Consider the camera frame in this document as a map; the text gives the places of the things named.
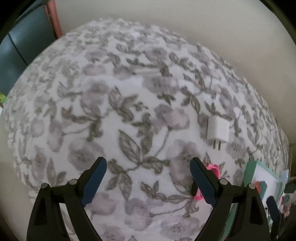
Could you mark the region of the orange blue foam block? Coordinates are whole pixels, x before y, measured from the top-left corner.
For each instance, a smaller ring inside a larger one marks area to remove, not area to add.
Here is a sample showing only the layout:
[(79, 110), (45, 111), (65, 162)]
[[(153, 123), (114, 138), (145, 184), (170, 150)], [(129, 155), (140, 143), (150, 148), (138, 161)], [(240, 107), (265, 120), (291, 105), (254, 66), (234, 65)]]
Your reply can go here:
[(262, 199), (267, 191), (267, 183), (265, 181), (256, 181), (255, 186), (260, 198)]

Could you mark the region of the white power adapter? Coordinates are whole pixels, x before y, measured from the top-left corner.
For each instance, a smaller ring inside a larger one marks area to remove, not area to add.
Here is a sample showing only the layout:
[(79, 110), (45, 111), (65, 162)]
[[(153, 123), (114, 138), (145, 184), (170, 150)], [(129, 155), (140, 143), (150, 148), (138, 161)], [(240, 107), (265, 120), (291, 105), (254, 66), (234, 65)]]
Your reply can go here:
[(213, 142), (213, 149), (221, 150), (223, 143), (229, 142), (229, 121), (220, 116), (208, 119), (207, 138)]

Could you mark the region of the teal rimmed white tray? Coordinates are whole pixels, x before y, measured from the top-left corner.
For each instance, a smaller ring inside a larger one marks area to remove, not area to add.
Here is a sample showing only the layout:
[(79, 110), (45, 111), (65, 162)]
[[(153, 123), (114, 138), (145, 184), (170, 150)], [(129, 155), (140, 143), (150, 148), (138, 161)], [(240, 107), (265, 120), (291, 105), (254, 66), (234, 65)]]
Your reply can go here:
[(249, 183), (253, 183), (259, 192), (266, 212), (268, 227), (271, 229), (272, 221), (266, 201), (268, 197), (272, 196), (278, 202), (282, 192), (283, 182), (263, 162), (250, 161), (247, 163), (245, 171), (237, 169), (233, 175), (233, 185), (246, 186)]

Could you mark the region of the white device with light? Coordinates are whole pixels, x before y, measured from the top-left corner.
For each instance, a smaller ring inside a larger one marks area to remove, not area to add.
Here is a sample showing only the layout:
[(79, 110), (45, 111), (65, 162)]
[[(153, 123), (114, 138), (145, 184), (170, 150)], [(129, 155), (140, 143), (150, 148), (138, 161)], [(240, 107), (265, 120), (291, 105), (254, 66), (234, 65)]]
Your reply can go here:
[(280, 179), (282, 180), (283, 184), (286, 185), (289, 180), (289, 169), (282, 170), (280, 174)]

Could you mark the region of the floral grey white blanket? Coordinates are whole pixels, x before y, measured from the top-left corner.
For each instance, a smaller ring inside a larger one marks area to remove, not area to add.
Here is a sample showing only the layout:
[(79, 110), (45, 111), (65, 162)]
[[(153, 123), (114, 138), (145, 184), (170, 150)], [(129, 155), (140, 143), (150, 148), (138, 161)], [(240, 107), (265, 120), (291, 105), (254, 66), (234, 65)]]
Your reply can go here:
[[(208, 119), (229, 121), (221, 150)], [(8, 145), (25, 197), (64, 185), (99, 156), (107, 172), (86, 206), (103, 240), (193, 240), (211, 207), (195, 200), (189, 161), (233, 184), (261, 161), (287, 168), (288, 139), (266, 101), (226, 61), (167, 29), (91, 21), (45, 49), (4, 104)]]

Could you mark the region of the dark blue cabinet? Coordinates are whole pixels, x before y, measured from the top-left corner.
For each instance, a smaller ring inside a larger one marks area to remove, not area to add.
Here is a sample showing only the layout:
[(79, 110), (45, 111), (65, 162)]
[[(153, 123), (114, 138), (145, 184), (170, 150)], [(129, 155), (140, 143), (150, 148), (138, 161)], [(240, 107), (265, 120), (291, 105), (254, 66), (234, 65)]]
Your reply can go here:
[(35, 1), (1, 42), (1, 93), (8, 95), (32, 61), (57, 39), (44, 1)]

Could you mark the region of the pink wooden pole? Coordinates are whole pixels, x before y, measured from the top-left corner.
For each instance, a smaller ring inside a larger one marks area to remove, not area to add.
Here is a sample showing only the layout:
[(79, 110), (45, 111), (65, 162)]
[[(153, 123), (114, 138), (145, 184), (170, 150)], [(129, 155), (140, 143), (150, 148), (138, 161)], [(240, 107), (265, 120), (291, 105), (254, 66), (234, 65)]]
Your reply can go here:
[(52, 26), (54, 35), (57, 39), (63, 36), (62, 28), (60, 25), (58, 11), (56, 6), (56, 1), (44, 1), (45, 10), (49, 19), (49, 22)]

